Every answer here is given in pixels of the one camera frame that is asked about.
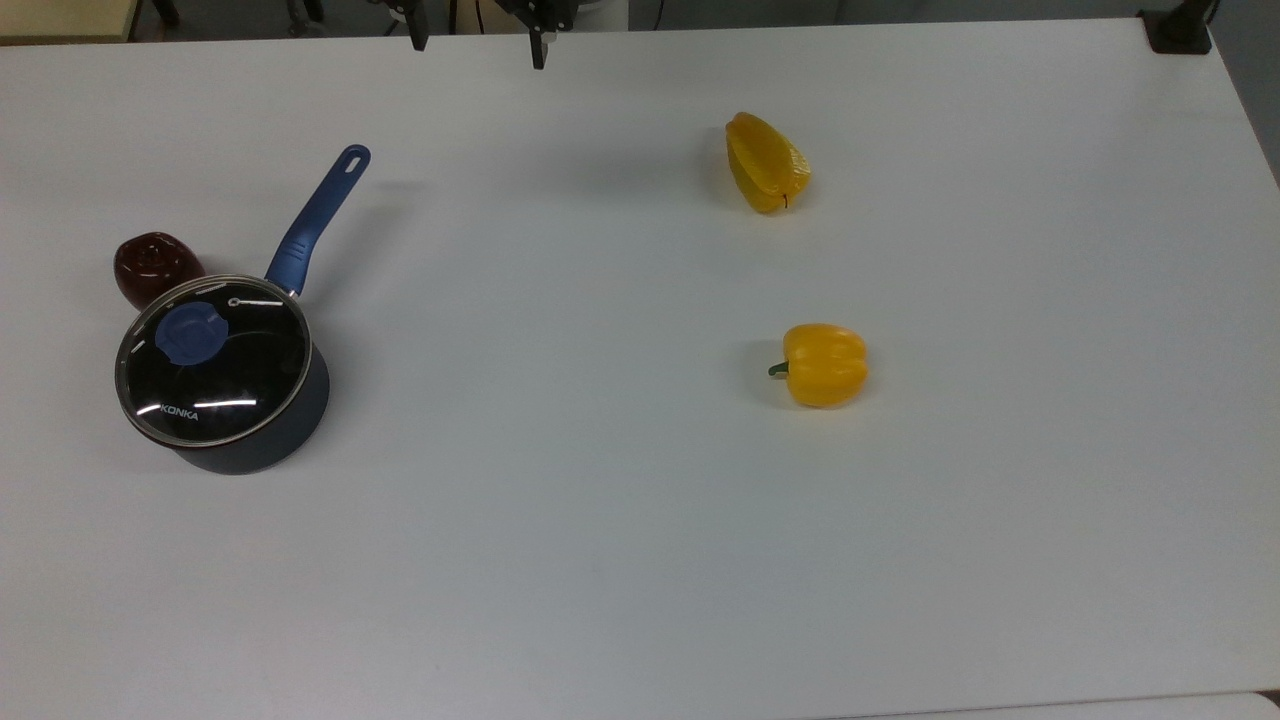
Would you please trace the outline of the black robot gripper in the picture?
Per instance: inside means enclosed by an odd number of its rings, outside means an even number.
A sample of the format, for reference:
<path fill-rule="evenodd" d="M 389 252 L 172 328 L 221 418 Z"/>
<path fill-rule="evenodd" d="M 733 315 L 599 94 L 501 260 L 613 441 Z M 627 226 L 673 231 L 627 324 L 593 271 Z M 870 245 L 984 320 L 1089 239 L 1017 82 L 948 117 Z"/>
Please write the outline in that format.
<path fill-rule="evenodd" d="M 548 42 L 543 32 L 570 31 L 577 15 L 576 0 L 498 0 L 495 4 L 530 29 L 532 67 L 538 70 L 544 69 L 547 64 Z M 430 36 L 428 12 L 422 1 L 404 0 L 404 24 L 413 50 L 422 53 Z"/>

